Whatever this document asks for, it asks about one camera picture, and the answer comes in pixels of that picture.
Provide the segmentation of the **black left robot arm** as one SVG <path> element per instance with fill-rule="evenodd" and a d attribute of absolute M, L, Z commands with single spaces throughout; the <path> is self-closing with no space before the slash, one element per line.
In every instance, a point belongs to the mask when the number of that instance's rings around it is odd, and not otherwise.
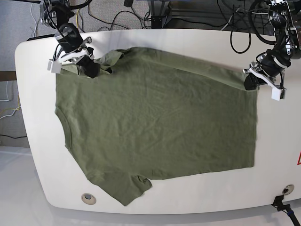
<path fill-rule="evenodd" d="M 259 54 L 254 66 L 245 70 L 247 77 L 244 81 L 246 90 L 256 90 L 260 85 L 268 82 L 255 76 L 251 70 L 263 75 L 270 82 L 275 82 L 280 75 L 280 84 L 276 87 L 284 88 L 284 70 L 291 66 L 291 60 L 301 57 L 301 2 L 299 0 L 267 0 L 268 19 L 274 29 L 275 41 L 264 39 L 253 23 L 252 13 L 259 9 L 263 0 L 255 0 L 248 11 L 248 20 L 256 37 L 273 49 Z"/>

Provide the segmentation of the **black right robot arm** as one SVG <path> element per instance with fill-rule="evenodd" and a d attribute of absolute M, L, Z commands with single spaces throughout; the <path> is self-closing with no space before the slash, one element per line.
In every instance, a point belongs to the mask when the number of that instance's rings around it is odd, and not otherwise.
<path fill-rule="evenodd" d="M 63 64 L 71 62 L 86 76 L 90 78 L 98 76 L 100 65 L 94 62 L 94 49 L 88 46 L 92 43 L 92 38 L 82 38 L 78 28 L 69 23 L 69 19 L 75 16 L 73 11 L 88 6 L 90 2 L 87 0 L 74 6 L 70 5 L 68 0 L 40 2 L 41 22 L 56 29 L 54 38 L 58 45 L 48 63 L 48 70 L 51 73 L 60 73 Z"/>

